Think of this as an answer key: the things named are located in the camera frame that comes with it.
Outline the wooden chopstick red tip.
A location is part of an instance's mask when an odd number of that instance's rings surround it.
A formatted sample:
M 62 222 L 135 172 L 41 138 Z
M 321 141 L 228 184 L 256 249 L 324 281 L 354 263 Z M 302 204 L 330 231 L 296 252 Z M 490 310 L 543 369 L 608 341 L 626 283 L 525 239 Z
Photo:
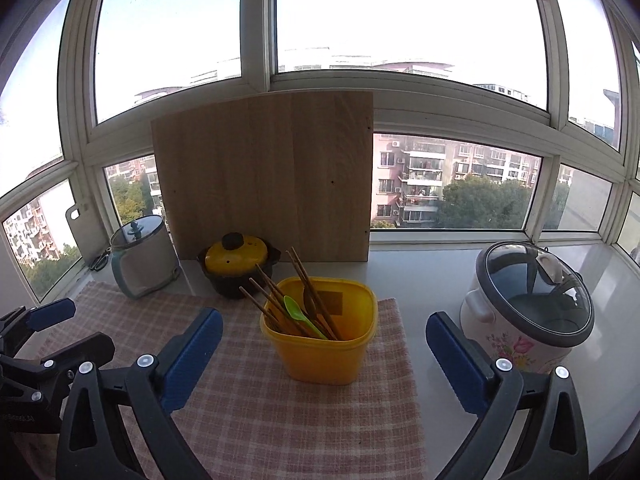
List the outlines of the wooden chopstick red tip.
M 304 269 L 302 260 L 300 260 L 299 256 L 294 247 L 291 247 L 287 252 L 288 256 L 291 259 L 292 265 L 294 266 L 294 270 L 296 271 L 300 281 L 303 283 L 303 307 L 306 317 L 309 318 L 319 330 L 322 331 L 329 339 L 335 340 L 336 337 L 332 330 L 329 328 L 329 325 L 326 324 L 322 320 L 322 318 L 318 317 L 318 311 L 316 309 L 316 303 L 314 302 L 314 296 L 311 293 L 311 281 L 310 278 Z
M 282 330 L 287 330 L 291 335 L 305 335 L 305 332 L 299 328 L 299 326 L 290 318 L 284 310 L 284 307 L 280 305 L 280 302 L 274 298 L 269 292 L 267 292 L 262 286 L 260 286 L 254 278 L 249 278 L 250 284 L 252 284 L 258 292 L 265 297 L 265 300 L 270 304 L 270 309 L 273 313 L 277 313 L 280 316 L 280 326 Z
M 262 278 L 262 281 L 268 287 L 269 297 L 274 299 L 274 301 L 278 305 L 278 308 L 282 312 L 283 316 L 292 325 L 294 330 L 296 330 L 296 333 L 298 333 L 300 336 L 307 336 L 307 332 L 303 328 L 303 326 L 301 326 L 299 322 L 295 321 L 294 318 L 292 318 L 292 316 L 288 314 L 288 310 L 286 310 L 286 307 L 284 304 L 284 296 L 279 292 L 279 289 L 277 289 L 276 284 L 273 283 L 272 279 L 267 274 L 265 274 L 265 272 L 262 270 L 260 266 L 256 266 L 256 271 Z
M 326 306 L 322 302 L 318 290 L 314 287 L 314 283 L 311 281 L 311 278 L 305 270 L 302 260 L 300 260 L 294 247 L 290 248 L 288 255 L 291 258 L 294 270 L 304 285 L 303 296 L 305 312 L 314 324 L 326 329 L 326 333 L 330 339 L 341 340 L 340 333 L 338 332 L 331 315 L 329 315 L 328 310 L 326 310 Z
M 276 332 L 278 330 L 280 330 L 281 326 L 278 323 L 278 320 L 275 316 L 273 316 L 265 307 L 263 307 L 258 301 L 257 299 L 255 299 L 244 287 L 239 287 L 239 291 L 242 292 L 242 295 L 245 296 L 248 300 L 250 300 L 250 302 L 252 304 L 254 304 L 254 306 L 260 311 L 262 312 L 262 315 L 264 316 L 264 318 L 266 320 L 269 321 L 270 325 L 272 326 L 272 329 L 275 330 Z

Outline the green plastic spoon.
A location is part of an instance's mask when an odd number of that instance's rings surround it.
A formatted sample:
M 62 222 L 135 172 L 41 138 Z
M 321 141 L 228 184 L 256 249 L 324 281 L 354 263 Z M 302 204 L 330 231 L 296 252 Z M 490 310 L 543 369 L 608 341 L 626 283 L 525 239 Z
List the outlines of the green plastic spoon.
M 306 330 L 307 336 L 322 340 L 328 339 L 328 337 L 322 333 L 322 330 L 319 330 L 318 327 L 306 317 L 302 308 L 299 307 L 299 304 L 291 296 L 284 297 L 284 304 L 286 310 L 288 310 L 288 314 Z

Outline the black scissors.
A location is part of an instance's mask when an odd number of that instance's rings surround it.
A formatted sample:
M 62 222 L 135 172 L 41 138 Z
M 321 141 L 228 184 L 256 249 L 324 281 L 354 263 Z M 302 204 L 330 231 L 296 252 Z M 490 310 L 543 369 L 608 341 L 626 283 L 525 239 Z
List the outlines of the black scissors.
M 108 260 L 110 260 L 110 255 L 111 255 L 111 248 L 107 247 L 104 249 L 103 252 L 101 252 L 94 260 L 92 263 L 90 263 L 89 269 L 92 272 L 99 272 L 102 269 L 104 269 L 108 263 Z

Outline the white plastic cutting board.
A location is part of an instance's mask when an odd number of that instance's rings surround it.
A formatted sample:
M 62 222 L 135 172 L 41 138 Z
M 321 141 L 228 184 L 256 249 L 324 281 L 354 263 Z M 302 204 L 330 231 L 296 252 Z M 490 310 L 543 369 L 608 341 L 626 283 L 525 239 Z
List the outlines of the white plastic cutting board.
M 65 219 L 81 257 L 91 266 L 108 246 L 108 236 L 96 207 L 80 200 L 65 211 Z

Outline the white floral rice cooker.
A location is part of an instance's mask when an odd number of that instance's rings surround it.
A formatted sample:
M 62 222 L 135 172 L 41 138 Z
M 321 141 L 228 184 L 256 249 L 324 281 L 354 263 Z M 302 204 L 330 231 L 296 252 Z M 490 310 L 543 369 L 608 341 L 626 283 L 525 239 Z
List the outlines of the white floral rice cooker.
M 552 252 L 499 242 L 478 254 L 460 326 L 491 359 L 548 373 L 589 338 L 593 325 L 582 276 Z

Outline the teal white electric cooker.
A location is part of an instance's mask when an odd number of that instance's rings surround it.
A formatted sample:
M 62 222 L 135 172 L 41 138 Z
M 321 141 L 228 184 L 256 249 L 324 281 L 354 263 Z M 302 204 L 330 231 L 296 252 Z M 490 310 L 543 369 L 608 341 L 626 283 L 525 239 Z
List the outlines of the teal white electric cooker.
M 157 214 L 127 222 L 111 236 L 110 244 L 115 282 L 131 299 L 156 292 L 180 274 L 175 247 Z

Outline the pink checked table cloth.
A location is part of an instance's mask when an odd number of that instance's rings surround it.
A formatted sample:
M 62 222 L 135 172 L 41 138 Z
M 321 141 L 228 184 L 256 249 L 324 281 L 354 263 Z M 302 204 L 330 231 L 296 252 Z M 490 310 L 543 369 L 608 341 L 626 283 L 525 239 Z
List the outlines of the pink checked table cloth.
M 101 332 L 114 366 L 156 353 L 204 308 L 218 310 L 224 336 L 186 406 L 183 437 L 215 479 L 422 479 L 424 431 L 404 326 L 394 300 L 378 305 L 378 330 L 358 378 L 347 386 L 296 382 L 244 301 L 156 292 L 131 300 L 91 282 L 73 318 L 23 351 L 40 359 Z

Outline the black pot yellow lid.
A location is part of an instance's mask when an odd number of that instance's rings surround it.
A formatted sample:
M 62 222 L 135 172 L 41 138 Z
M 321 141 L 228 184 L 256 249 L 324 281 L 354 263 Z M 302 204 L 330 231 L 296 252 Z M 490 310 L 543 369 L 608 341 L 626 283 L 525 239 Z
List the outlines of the black pot yellow lid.
M 272 268 L 282 252 L 261 237 L 240 232 L 224 234 L 221 240 L 202 249 L 196 256 L 205 277 L 215 292 L 228 299 L 243 299 L 240 288 L 251 295 L 265 287 L 264 274 L 272 277 Z

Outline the yellow plastic utensil container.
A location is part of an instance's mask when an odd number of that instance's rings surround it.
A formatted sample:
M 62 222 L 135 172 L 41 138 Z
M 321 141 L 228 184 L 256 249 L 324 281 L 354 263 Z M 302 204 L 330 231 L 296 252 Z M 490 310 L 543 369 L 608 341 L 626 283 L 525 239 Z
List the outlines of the yellow plastic utensil container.
M 344 278 L 314 276 L 311 281 L 328 306 L 339 340 L 283 333 L 284 319 L 279 312 L 275 313 L 277 323 L 263 316 L 260 330 L 291 378 L 318 385 L 349 385 L 357 379 L 378 327 L 375 294 L 368 286 Z

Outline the wooden cutting board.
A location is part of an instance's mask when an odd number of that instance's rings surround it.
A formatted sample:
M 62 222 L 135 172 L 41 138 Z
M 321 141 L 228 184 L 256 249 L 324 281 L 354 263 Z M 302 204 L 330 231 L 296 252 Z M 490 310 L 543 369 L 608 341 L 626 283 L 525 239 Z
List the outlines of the wooden cutting board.
M 240 232 L 304 261 L 369 255 L 373 96 L 266 93 L 154 120 L 153 150 L 178 255 Z

